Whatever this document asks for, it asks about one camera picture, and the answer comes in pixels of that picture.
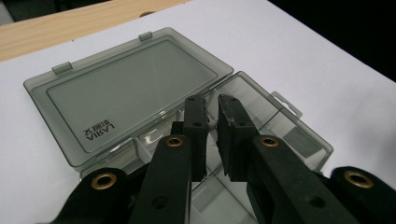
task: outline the white surface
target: white surface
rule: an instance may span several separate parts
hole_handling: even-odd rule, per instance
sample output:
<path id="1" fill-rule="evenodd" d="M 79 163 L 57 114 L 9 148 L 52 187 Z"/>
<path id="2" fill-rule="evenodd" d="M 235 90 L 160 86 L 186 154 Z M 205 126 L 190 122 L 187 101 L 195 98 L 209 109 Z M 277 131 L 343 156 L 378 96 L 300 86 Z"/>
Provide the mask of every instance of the white surface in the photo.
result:
<path id="1" fill-rule="evenodd" d="M 49 222 L 78 184 L 23 81 L 166 26 L 296 105 L 334 147 L 326 175 L 352 165 L 396 188 L 395 83 L 267 1 L 193 1 L 0 63 L 0 223 Z"/>

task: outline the dark background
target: dark background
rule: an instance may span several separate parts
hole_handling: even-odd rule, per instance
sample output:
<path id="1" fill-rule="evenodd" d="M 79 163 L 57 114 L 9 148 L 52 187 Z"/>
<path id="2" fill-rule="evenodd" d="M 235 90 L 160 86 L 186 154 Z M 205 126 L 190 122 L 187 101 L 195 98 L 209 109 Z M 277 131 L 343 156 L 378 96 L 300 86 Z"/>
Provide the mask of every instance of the dark background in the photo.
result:
<path id="1" fill-rule="evenodd" d="M 396 81 L 393 1 L 270 0 L 335 45 Z"/>
<path id="2" fill-rule="evenodd" d="M 108 0 L 58 0 L 61 3 L 61 11 L 105 1 Z M 3 3 L 14 21 L 25 21 L 57 12 L 55 0 L 3 0 Z"/>

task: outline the transparent lid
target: transparent lid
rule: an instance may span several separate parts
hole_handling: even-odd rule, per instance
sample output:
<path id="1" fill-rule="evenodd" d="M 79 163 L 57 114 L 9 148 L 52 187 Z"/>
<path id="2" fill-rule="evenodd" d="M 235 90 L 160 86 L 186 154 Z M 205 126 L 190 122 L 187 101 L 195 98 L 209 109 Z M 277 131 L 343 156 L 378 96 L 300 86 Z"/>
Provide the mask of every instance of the transparent lid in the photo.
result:
<path id="1" fill-rule="evenodd" d="M 24 86 L 75 168 L 127 144 L 186 97 L 233 73 L 171 28 L 52 70 Z"/>

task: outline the clear plastic box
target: clear plastic box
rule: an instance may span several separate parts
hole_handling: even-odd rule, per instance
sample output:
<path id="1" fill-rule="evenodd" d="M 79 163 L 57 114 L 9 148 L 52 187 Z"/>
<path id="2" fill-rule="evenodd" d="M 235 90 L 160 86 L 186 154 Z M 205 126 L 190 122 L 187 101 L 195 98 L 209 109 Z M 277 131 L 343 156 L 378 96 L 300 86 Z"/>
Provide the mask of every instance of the clear plastic box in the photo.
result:
<path id="1" fill-rule="evenodd" d="M 219 94 L 238 98 L 260 133 L 282 138 L 311 170 L 319 171 L 332 153 L 278 93 L 268 93 L 244 72 L 233 74 L 230 65 L 171 28 L 53 67 L 24 86 L 81 177 L 102 167 L 129 174 L 150 162 L 172 122 L 183 120 L 184 100 L 201 93 L 212 130 L 208 178 L 193 185 L 192 223 L 257 223 L 246 184 L 231 183 L 221 172 L 215 129 Z"/>

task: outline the wooden surface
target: wooden surface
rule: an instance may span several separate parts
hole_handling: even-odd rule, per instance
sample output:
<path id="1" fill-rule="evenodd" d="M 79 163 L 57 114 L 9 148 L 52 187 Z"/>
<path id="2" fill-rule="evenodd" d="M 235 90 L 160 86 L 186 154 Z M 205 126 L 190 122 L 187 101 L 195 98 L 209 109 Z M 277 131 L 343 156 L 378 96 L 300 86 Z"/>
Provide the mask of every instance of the wooden surface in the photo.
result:
<path id="1" fill-rule="evenodd" d="M 0 62 L 138 19 L 189 0 L 112 0 L 0 26 Z"/>

